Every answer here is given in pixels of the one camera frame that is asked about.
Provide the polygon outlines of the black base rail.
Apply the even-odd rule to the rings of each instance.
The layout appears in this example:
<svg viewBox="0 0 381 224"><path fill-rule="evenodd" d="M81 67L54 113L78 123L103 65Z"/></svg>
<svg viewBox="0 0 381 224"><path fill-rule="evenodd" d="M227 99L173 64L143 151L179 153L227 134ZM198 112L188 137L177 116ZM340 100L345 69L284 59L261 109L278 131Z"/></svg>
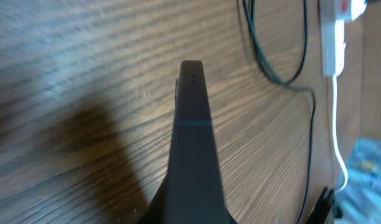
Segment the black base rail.
<svg viewBox="0 0 381 224"><path fill-rule="evenodd" d="M337 203L334 189L324 187L306 224L334 224L341 221L344 213Z"/></svg>

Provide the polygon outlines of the Samsung Galaxy smartphone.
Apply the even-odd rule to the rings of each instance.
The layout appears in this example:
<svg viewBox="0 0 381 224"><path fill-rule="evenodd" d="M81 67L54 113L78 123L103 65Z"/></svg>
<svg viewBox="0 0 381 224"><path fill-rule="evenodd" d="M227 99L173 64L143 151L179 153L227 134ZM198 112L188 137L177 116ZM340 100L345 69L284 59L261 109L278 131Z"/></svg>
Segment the Samsung Galaxy smartphone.
<svg viewBox="0 0 381 224"><path fill-rule="evenodd" d="M225 204L199 60L181 63L167 174L138 223L235 223Z"/></svg>

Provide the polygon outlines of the white power strip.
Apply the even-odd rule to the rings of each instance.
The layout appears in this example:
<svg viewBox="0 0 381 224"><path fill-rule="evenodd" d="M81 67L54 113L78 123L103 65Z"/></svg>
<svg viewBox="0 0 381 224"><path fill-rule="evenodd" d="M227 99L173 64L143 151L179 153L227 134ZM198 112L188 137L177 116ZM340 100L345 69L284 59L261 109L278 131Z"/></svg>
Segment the white power strip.
<svg viewBox="0 0 381 224"><path fill-rule="evenodd" d="M366 0L319 0L322 75L336 77L345 63L345 23L356 20L367 7Z"/></svg>

